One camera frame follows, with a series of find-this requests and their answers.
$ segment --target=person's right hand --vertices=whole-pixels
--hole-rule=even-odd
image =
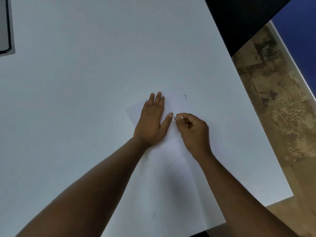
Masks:
[[[188,113],[179,113],[175,119],[185,147],[195,159],[212,155],[209,127],[205,121]]]

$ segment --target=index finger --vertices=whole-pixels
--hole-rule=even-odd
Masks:
[[[177,116],[182,116],[185,120],[188,120],[193,125],[196,124],[196,122],[201,121],[200,118],[196,117],[195,115],[189,114],[189,113],[179,113]]]

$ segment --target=person's left hand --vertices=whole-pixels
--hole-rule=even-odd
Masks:
[[[158,92],[155,101],[154,98],[155,95],[152,93],[149,100],[145,102],[133,135],[133,137],[140,138],[149,147],[158,144],[166,136],[173,117],[173,113],[169,113],[160,125],[165,98],[161,97],[161,92]]]

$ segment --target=finger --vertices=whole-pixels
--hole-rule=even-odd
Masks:
[[[165,97],[164,96],[162,96],[161,98],[160,98],[160,101],[159,101],[159,105],[160,106],[165,106]]]
[[[154,103],[159,104],[160,98],[161,98],[161,92],[158,92]]]
[[[175,120],[181,134],[183,134],[186,130],[189,129],[182,116],[176,116]]]
[[[201,121],[201,119],[189,113],[179,113],[176,116],[182,116],[186,121],[191,122],[192,125],[196,125],[199,121]]]
[[[149,105],[152,105],[154,103],[154,97],[155,97],[154,93],[150,94],[149,102],[148,102]]]
[[[159,132],[161,134],[161,136],[165,137],[167,132],[168,132],[168,129],[169,129],[169,126],[170,126],[170,123],[172,121],[172,118],[173,118],[173,113],[169,113],[165,120],[163,121],[163,123],[161,124],[161,127],[159,129]]]
[[[146,102],[144,103],[144,106],[143,106],[142,112],[143,112],[144,110],[146,110],[146,107],[147,107],[147,105],[148,105],[148,102],[149,102],[149,100],[146,100]]]

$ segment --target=blue panel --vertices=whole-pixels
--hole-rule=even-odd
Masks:
[[[316,0],[291,0],[272,21],[316,95]]]

